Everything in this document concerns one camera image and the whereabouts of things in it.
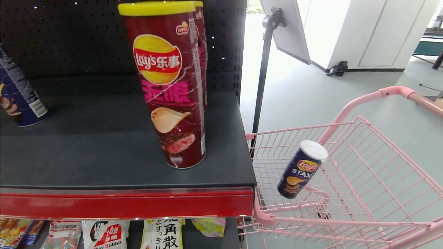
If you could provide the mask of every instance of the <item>white wall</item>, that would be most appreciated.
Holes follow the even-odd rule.
[[[350,3],[334,52],[325,68],[331,68],[345,60],[348,61],[349,68],[358,65],[384,3],[385,0],[354,0]]]
[[[435,10],[434,15],[432,16],[432,19],[431,19],[431,21],[428,24],[428,27],[438,27],[440,22],[435,22],[434,21],[437,16],[443,16],[443,0],[440,1],[439,6]]]
[[[298,0],[309,56],[327,67],[351,0]]]
[[[311,60],[403,69],[440,0],[298,0]]]

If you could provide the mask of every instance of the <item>blue chip can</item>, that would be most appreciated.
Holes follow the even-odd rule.
[[[43,121],[48,112],[22,70],[5,54],[1,44],[0,105],[19,127]]]
[[[328,151],[322,145],[314,141],[303,141],[277,185],[280,195],[294,199],[327,158]]]

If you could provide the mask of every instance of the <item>red shelf edge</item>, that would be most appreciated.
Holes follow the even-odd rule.
[[[40,220],[251,216],[251,187],[158,190],[0,189],[0,216]]]

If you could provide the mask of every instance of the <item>cable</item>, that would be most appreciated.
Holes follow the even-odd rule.
[[[435,89],[435,88],[432,88],[432,87],[429,87],[429,86],[425,86],[425,85],[423,85],[422,83],[420,83],[420,84],[418,84],[419,86],[422,86],[422,87],[425,87],[425,88],[428,88],[428,89],[431,89],[431,90],[434,90],[434,91],[437,91],[437,92],[441,92],[440,90],[438,90],[438,89]]]

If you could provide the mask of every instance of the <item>store shelf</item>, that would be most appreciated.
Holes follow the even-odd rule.
[[[17,249],[40,249],[49,231],[49,222],[45,223],[37,241],[34,245],[20,246]],[[131,221],[129,227],[129,237],[127,238],[128,249],[140,249],[143,232],[143,221]],[[192,224],[191,220],[186,220],[186,225],[182,227],[183,249],[238,249],[237,224],[235,218],[226,219],[225,236],[223,238],[209,238],[203,236]],[[83,239],[80,240],[78,249],[84,249]]]
[[[141,95],[43,101],[51,115],[31,127],[18,128],[1,113],[1,215],[132,219],[252,212],[256,180],[234,92],[208,95],[206,157],[187,170],[166,163]],[[113,208],[91,208],[107,205]]]

